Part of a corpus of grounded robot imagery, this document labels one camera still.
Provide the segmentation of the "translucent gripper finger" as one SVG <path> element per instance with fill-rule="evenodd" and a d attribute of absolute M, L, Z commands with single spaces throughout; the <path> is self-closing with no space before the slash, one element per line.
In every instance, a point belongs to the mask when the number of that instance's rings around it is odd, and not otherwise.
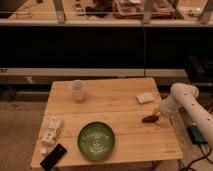
<path fill-rule="evenodd" d="M 161 120 L 161 113 L 160 113 L 159 108 L 154 109 L 154 111 L 152 112 L 152 114 L 153 114 L 154 116 L 157 116 L 157 117 L 158 117 L 158 120 L 155 121 L 155 124 L 156 124 L 156 125 L 159 125 L 159 124 L 160 124 L 160 120 Z"/>

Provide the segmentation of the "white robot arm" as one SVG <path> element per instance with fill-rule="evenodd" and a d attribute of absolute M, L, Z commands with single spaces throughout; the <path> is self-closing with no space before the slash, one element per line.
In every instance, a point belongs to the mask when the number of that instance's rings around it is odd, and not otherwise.
<path fill-rule="evenodd" d="M 174 83 L 170 88 L 169 96 L 160 102 L 152 114 L 169 117 L 183 107 L 213 148 L 213 116 L 197 102 L 198 96 L 199 90 L 196 86 Z"/>

